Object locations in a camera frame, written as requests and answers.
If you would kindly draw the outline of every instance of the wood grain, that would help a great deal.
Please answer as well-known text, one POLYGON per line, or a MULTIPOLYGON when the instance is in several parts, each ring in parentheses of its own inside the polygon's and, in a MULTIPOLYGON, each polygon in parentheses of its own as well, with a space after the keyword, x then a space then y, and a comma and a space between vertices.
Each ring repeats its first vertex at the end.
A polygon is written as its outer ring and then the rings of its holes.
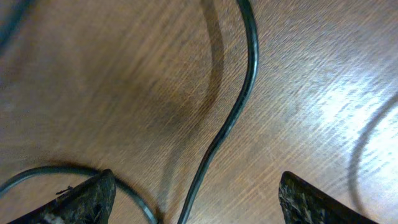
MULTIPOLYGON (((285 170, 397 223, 398 3, 251 2, 257 83, 189 223, 283 223, 285 170)), ((0 181, 60 162, 110 168, 176 223, 246 52, 234 1, 37 2, 0 56, 0 181)), ((0 199, 0 222, 83 179, 24 182, 0 199)), ((144 222, 118 192, 110 223, 144 222)))

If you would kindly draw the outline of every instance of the cord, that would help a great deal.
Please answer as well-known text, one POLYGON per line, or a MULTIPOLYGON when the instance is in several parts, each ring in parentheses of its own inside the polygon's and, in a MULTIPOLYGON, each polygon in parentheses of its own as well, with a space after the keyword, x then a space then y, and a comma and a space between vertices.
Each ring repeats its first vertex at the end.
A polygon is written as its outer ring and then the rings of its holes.
MULTIPOLYGON (((248 67, 246 70, 246 77, 243 83, 243 87, 241 92, 239 93, 238 99, 236 100, 234 106, 232 107, 231 112, 222 125, 221 129, 218 131, 216 137, 211 142, 209 148, 207 149, 203 159, 200 162, 199 168, 191 186, 189 188, 187 197, 184 202, 184 206, 182 208, 180 218, 178 219, 178 224, 185 224, 188 220, 190 211, 192 209, 193 202, 195 201, 195 197, 199 191, 201 183, 205 177, 205 174, 209 168, 211 161, 213 160, 215 154, 220 148, 221 144, 227 138, 228 134, 231 132, 232 127, 235 125, 236 120, 241 114, 244 105, 246 104, 249 95, 253 89, 254 81, 257 75, 257 66, 259 60, 259 46, 258 46, 258 38, 257 38, 257 28, 256 21, 253 15, 253 11, 248 0, 236 0, 239 6, 239 9, 242 14, 242 18, 244 21, 244 26, 246 30, 246 38, 248 42, 248 67)), ((17 22, 21 20, 23 13, 17 13, 19 18, 11 20, 5 26, 4 29, 1 29, 0 33, 0 50, 1 47, 5 46, 6 42, 10 39, 12 33, 17 29, 17 22)), ((80 174, 92 176, 100 173, 100 171, 89 168, 89 167, 80 167, 80 166, 44 166, 29 169, 27 171, 21 172, 20 174, 15 175, 4 184, 0 185, 0 198, 12 187, 21 183, 22 181, 29 179, 31 177, 35 177, 38 175, 44 174, 80 174)), ((149 206, 145 203, 144 199, 139 196, 139 194, 128 184, 123 182, 122 180, 116 178, 116 185, 125 193, 128 194, 137 204, 141 207, 144 212, 146 218, 149 223, 157 224, 161 223, 160 217, 156 217, 154 212, 149 208, 149 206)))

